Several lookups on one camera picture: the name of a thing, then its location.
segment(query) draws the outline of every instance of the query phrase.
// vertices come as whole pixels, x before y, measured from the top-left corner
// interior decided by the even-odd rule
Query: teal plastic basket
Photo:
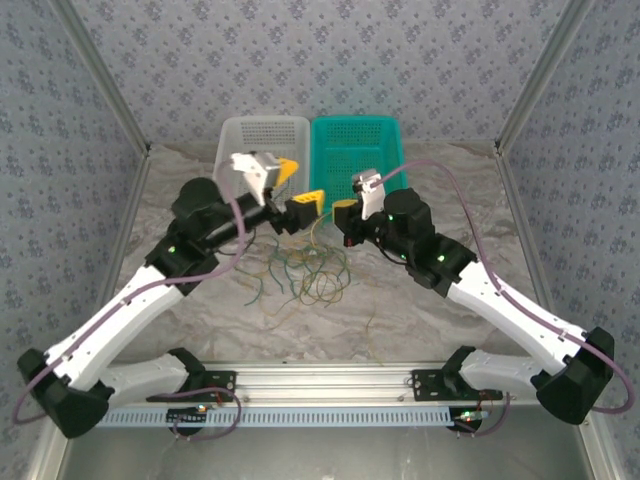
[[[351,177],[375,168],[384,175],[404,163],[400,127],[395,118],[318,117],[311,124],[311,190],[325,191],[324,211],[338,200],[355,198]],[[400,172],[384,184],[386,192],[407,188]]]

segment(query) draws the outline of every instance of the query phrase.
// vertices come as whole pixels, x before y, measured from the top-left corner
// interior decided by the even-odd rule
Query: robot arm
[[[252,152],[234,154],[231,163],[243,173],[250,190],[236,199],[246,230],[269,222],[278,234],[283,230],[294,233],[308,227],[322,211],[322,191],[287,200],[284,212],[271,201],[272,189],[296,171],[295,162]],[[159,285],[129,300],[127,297],[154,282],[212,272],[218,266],[217,250],[237,236],[231,207],[210,179],[187,182],[171,210],[175,219],[167,234],[147,255],[145,265],[110,302],[46,352],[30,349],[18,360],[27,382],[55,362],[53,371],[33,388],[32,395],[68,438],[91,429],[110,407],[175,392],[187,384],[190,387],[187,390],[200,388],[194,377],[203,368],[184,349],[149,362],[108,368],[154,318],[189,295],[200,282]],[[105,321],[104,317],[118,305],[119,310]],[[65,355],[89,330],[93,333],[70,355]]]
[[[498,280],[496,290],[476,255],[457,241],[436,232],[431,210],[412,189],[384,194],[375,171],[354,177],[359,199],[334,205],[334,222],[347,247],[365,240],[404,260],[407,273],[421,286],[464,305],[509,335],[531,357],[491,355],[462,347],[443,367],[452,391],[500,390],[535,392],[541,405],[557,418],[579,424],[593,407],[613,372],[604,362],[564,338],[570,334],[613,358],[613,338],[601,328],[591,332],[572,325]],[[521,307],[554,325],[557,335],[532,321],[502,293]]]

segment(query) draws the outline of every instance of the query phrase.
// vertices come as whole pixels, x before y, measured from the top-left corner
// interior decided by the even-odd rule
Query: wall
[[[152,142],[234,115],[397,117],[493,139],[564,0],[74,0]]]
[[[11,424],[16,360],[92,313],[137,163],[46,0],[3,0],[1,479],[21,478],[39,429]]]
[[[560,314],[616,338],[640,380],[640,5],[596,2],[509,152]],[[621,404],[615,380],[605,402]],[[640,409],[611,419],[640,478]]]

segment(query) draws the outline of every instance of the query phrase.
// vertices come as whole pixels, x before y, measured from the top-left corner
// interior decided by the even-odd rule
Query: white plastic basket
[[[299,164],[298,171],[273,192],[276,205],[282,207],[286,199],[309,190],[310,132],[309,120],[304,117],[231,117],[222,124],[213,179],[217,179],[220,165],[232,153],[261,151],[295,160]],[[231,172],[227,168],[225,178],[229,181],[234,196],[238,197],[249,191],[240,173]]]

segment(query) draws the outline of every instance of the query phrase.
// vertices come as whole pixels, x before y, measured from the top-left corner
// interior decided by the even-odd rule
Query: white cable tray
[[[225,427],[231,425],[237,408],[209,410],[197,424],[180,427]],[[118,408],[109,412],[98,427],[168,427],[166,407]],[[239,427],[444,427],[453,425],[448,407],[246,407]]]

